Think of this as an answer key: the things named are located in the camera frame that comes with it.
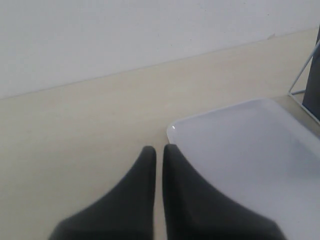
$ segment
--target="wire frame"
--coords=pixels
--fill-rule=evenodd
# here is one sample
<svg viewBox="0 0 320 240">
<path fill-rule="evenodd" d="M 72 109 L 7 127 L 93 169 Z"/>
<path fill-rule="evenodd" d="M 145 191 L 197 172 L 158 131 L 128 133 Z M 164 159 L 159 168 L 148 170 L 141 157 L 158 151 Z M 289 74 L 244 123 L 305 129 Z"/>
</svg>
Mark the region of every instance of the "wire frame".
<svg viewBox="0 0 320 240">
<path fill-rule="evenodd" d="M 303 94 L 306 90 L 299 90 L 299 91 L 294 91 L 292 92 L 292 89 L 294 88 L 294 86 L 296 85 L 296 83 L 298 82 L 298 80 L 300 79 L 302 73 L 304 72 L 304 70 L 306 69 L 307 65 L 309 64 L 309 62 L 311 61 L 311 59 L 313 58 L 313 56 L 315 55 L 316 51 L 318 50 L 320 46 L 320 40 L 316 43 L 314 49 L 312 50 L 310 56 L 308 57 L 308 59 L 306 60 L 305 64 L 303 65 L 303 67 L 301 68 L 299 74 L 296 76 L 295 80 L 293 81 L 289 91 L 288 91 L 288 95 L 297 103 L 300 105 L 300 107 L 310 116 L 312 117 L 319 125 L 320 125 L 320 120 L 312 113 L 310 112 L 303 104 L 302 102 L 300 102 L 295 95 L 297 94 Z"/>
</svg>

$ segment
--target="white tray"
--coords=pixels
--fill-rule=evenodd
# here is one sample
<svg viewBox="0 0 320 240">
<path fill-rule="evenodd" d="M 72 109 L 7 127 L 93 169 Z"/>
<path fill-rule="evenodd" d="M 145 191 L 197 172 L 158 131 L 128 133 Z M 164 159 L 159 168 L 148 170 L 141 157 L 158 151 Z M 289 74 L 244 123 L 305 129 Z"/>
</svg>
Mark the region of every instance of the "white tray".
<svg viewBox="0 0 320 240">
<path fill-rule="evenodd" d="M 320 140 L 276 102 L 181 119 L 167 136 L 208 182 L 288 240 L 320 240 Z"/>
</svg>

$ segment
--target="beige floor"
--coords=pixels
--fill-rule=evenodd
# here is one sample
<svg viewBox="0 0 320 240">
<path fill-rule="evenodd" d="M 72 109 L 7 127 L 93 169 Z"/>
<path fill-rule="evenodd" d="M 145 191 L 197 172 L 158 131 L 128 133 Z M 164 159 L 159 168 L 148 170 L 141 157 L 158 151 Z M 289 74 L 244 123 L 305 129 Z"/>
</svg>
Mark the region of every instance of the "beige floor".
<svg viewBox="0 0 320 240">
<path fill-rule="evenodd" d="M 267 97 L 320 135 L 320 127 L 285 96 L 316 35 L 316 29 L 299 32 L 1 100 L 0 239 L 46 239 L 59 220 L 112 188 L 144 145 L 157 150 L 155 239 L 165 239 L 166 127 Z"/>
</svg>

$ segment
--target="wall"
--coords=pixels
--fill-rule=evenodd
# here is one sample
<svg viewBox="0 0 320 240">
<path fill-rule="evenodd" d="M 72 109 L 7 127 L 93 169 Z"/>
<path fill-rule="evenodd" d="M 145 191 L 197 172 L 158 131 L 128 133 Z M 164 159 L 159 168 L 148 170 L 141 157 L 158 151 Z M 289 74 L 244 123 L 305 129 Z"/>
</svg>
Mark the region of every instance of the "wall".
<svg viewBox="0 0 320 240">
<path fill-rule="evenodd" d="M 319 10 L 319 0 L 0 0 L 0 98 L 315 28 Z"/>
</svg>

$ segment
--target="white wall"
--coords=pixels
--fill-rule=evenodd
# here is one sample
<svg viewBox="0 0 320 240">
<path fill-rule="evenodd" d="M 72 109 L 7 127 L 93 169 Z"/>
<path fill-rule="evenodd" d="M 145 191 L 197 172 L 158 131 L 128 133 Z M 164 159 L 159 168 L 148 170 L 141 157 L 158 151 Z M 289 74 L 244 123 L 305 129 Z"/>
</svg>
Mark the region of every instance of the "white wall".
<svg viewBox="0 0 320 240">
<path fill-rule="evenodd" d="M 320 0 L 0 0 L 0 98 L 315 28 L 319 11 Z"/>
</svg>

